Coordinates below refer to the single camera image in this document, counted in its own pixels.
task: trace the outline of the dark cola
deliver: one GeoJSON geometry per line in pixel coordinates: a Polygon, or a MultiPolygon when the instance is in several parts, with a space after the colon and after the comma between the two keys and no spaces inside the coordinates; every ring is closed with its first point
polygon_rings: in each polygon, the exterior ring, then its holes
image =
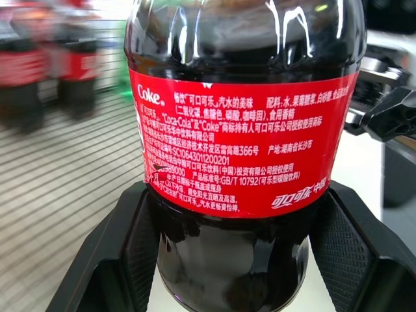
{"type": "Polygon", "coordinates": [[[136,1],[125,53],[158,266],[187,309],[294,299],[364,52],[360,1],[136,1]]]}

